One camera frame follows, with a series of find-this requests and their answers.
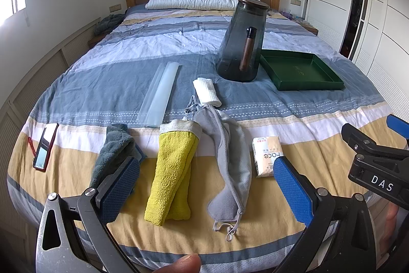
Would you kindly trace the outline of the person's left hand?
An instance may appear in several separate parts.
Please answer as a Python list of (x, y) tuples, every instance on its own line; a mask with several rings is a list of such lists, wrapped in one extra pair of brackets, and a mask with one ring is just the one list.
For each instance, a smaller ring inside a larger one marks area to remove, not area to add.
[(198, 273), (200, 268), (201, 260), (199, 255), (189, 254), (170, 265), (155, 270), (154, 273)]

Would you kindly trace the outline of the person's right hand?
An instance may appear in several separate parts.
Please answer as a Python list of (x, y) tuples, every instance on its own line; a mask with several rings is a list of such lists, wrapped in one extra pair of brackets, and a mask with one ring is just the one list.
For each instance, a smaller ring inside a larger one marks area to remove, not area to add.
[(380, 245), (384, 251), (389, 248), (390, 239), (393, 236), (394, 230), (396, 228), (396, 216), (398, 214), (398, 211), (399, 207), (396, 204), (389, 202), (383, 237), (380, 241)]

